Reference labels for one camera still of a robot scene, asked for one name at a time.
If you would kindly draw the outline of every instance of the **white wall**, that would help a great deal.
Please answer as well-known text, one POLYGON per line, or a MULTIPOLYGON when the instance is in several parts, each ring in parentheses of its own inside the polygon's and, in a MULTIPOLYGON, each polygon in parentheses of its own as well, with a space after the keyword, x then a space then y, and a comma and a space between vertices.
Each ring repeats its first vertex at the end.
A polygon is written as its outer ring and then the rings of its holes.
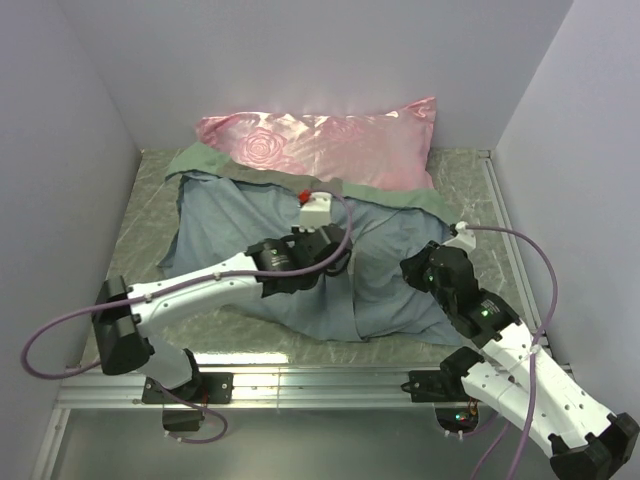
MULTIPOLYGON (((554 352, 594 396, 636 420, 639 18, 638 2, 574 2, 498 144, 496 162, 515 225, 541 241, 558 271, 554 352)), ((526 266, 544 310, 550 296, 544 265, 527 251, 526 266)), ((636 452, 632 468, 616 479, 639 474, 636 452)))
MULTIPOLYGON (((95 301, 137 167, 135 145, 60 7, 0 4, 0 476, 27 478, 57 382, 18 361, 48 318, 95 301)), ((60 371, 88 322, 53 332, 33 363, 60 371)))
POLYGON ((436 95, 434 144, 493 148, 571 0, 59 0, 140 147, 207 114, 436 95))

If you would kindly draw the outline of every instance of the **pink satin pillowcase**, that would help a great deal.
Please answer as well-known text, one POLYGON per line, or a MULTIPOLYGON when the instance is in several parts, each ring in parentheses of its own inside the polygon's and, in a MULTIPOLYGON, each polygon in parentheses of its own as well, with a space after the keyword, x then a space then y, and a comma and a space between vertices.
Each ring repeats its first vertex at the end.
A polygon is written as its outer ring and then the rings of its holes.
POLYGON ((429 97, 383 115, 205 117, 196 132, 202 143, 259 170, 413 190, 433 188, 425 167, 435 116, 436 101, 429 97))

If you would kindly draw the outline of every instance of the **marble surface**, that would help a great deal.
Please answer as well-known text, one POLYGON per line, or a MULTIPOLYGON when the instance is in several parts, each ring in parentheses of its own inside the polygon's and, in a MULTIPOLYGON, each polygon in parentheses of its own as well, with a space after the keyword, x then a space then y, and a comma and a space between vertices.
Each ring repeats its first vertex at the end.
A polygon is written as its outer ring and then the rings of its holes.
MULTIPOLYGON (((163 183, 166 168, 180 150, 146 150, 122 222, 109 276, 128 283, 163 278, 156 267, 178 227, 178 180, 163 183)), ((496 215, 482 170, 486 151, 434 149, 427 170, 454 213, 469 223, 495 225, 496 215)), ((513 272, 498 234, 478 235, 472 254, 480 285, 502 295, 522 314, 513 272)), ((162 336, 209 364, 439 364, 457 347, 422 343, 402 335, 366 343, 321 342, 270 322, 222 308, 167 327, 162 336)), ((83 363, 97 358, 89 336, 83 363)))

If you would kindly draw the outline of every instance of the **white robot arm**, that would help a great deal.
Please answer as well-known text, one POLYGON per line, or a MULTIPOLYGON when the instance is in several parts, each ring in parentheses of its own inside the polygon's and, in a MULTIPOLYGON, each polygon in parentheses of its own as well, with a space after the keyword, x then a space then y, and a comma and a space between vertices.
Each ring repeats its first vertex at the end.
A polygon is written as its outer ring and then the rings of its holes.
POLYGON ((102 371, 135 370, 189 399, 202 384, 198 365, 189 350, 158 336, 164 327, 223 305, 308 290, 321 274, 339 274, 351 242, 348 230, 331 224, 331 194, 303 192, 300 197, 300 225, 292 235, 266 239, 217 265, 168 280, 129 286, 122 277, 105 281, 97 303, 145 301, 93 315, 102 371))
POLYGON ((535 349, 536 409, 529 437, 551 459, 561 480, 611 478, 629 460, 638 424, 628 414, 614 415, 544 349, 532 347, 532 335, 517 313, 501 297, 478 287, 467 257, 475 249, 474 232, 461 222, 452 226, 452 234, 442 245, 430 242, 401 262, 405 281, 432 293, 456 330, 481 352, 463 347, 444 360, 445 381, 523 429, 535 349))

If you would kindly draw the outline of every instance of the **silver extrusion bar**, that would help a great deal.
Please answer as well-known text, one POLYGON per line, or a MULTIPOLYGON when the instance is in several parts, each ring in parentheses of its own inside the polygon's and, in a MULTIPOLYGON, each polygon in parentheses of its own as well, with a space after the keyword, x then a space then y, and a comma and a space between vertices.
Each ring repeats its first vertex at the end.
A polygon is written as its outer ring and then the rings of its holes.
MULTIPOLYGON (((411 403, 400 386, 410 370, 438 370, 437 367, 201 367, 202 372, 234 374, 232 401, 224 408, 403 408, 424 407, 411 403)), ((107 377, 100 370, 65 380, 57 408, 118 409, 162 408, 140 403, 145 377, 140 374, 107 377)), ((438 403, 438 406, 463 406, 438 403)), ((169 405, 169 408, 184 408, 169 405)))
POLYGON ((69 420, 69 410, 64 408, 54 408, 49 420, 49 426, 44 433, 40 453, 36 458, 36 463, 31 473, 31 480, 49 480, 53 474, 53 467, 58 457, 60 444, 64 437, 67 421, 69 420))

